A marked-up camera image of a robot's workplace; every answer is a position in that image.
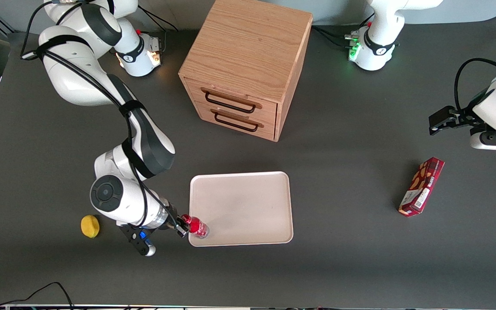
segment drawer handle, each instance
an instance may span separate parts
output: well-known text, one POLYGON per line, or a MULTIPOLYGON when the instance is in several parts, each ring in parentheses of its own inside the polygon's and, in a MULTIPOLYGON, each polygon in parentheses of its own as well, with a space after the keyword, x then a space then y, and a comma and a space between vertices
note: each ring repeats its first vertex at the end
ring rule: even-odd
POLYGON ((236 111, 239 111, 239 112, 243 112, 243 113, 253 113, 256 110, 256 105, 255 104, 252 104, 252 108, 250 110, 247 110, 245 108, 239 108, 238 106, 234 106, 234 105, 226 104, 224 102, 219 102, 217 100, 210 99, 210 98, 208 98, 208 96, 210 96, 210 92, 206 92, 206 101, 207 102, 211 102, 213 104, 224 106, 225 108, 230 108, 230 109, 233 109, 233 110, 236 110, 236 111))
POLYGON ((246 130, 246 131, 248 131, 248 132, 256 132, 256 130, 257 130, 258 126, 259 126, 259 124, 254 124, 254 123, 249 123, 250 125, 254 125, 254 126, 256 126, 256 127, 254 127, 254 128, 248 128, 248 127, 244 127, 244 126, 236 125, 236 124, 233 124, 232 122, 228 122, 228 121, 220 120, 219 118, 217 118, 217 116, 218 116, 218 115, 219 115, 219 116, 224 116, 224 115, 219 114, 219 112, 214 111, 214 110, 212 110, 212 112, 213 112, 213 114, 214 114, 214 118, 215 118, 215 121, 216 121, 216 122, 220 122, 220 123, 222 123, 222 124, 226 124, 226 125, 229 125, 229 126, 232 126, 232 127, 236 127, 236 128, 238 128, 238 129, 246 130))

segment yellow sponge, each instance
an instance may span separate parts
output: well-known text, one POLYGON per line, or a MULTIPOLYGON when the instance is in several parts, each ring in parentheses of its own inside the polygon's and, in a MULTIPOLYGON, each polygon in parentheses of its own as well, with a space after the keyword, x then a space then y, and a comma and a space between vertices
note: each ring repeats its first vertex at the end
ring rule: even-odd
POLYGON ((93 215, 86 215, 81 219, 81 232, 89 238, 99 234, 99 221, 93 215))

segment gray table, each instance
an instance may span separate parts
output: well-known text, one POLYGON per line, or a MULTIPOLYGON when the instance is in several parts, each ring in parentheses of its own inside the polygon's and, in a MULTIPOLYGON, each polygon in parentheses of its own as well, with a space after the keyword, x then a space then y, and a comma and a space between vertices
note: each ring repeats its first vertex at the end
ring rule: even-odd
MULTIPOLYGON (((467 130, 428 135, 428 116, 453 102, 459 65, 496 60, 496 19, 408 25, 379 72, 312 33, 279 143, 198 118, 177 76, 194 38, 171 33, 163 67, 143 78, 101 59, 177 148, 172 169, 146 183, 187 212, 195 175, 285 171, 294 239, 194 248, 158 232, 147 258, 110 220, 85 238, 93 161, 126 127, 113 106, 62 100, 39 61, 18 60, 13 36, 0 84, 0 302, 61 281, 77 304, 496 309, 496 152, 471 149, 467 130), (425 213, 405 218, 396 207, 432 156, 443 174, 425 213)), ((495 75, 471 65, 461 101, 495 75)), ((53 288, 32 302, 65 299, 53 288)))

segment wooden drawer cabinet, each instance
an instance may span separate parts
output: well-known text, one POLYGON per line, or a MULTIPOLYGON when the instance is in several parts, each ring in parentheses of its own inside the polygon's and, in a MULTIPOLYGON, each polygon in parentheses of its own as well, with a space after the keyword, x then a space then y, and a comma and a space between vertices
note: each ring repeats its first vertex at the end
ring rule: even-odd
POLYGON ((258 0, 216 0, 179 70, 200 118, 278 141, 312 21, 258 0))

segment plastic tray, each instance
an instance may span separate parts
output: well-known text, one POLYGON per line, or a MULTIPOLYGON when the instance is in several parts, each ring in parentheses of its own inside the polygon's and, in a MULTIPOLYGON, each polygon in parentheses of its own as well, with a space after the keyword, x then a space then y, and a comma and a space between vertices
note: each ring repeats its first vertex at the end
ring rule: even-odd
POLYGON ((195 247, 288 243, 294 236, 288 176, 281 171, 197 175, 189 214, 209 227, 195 247))

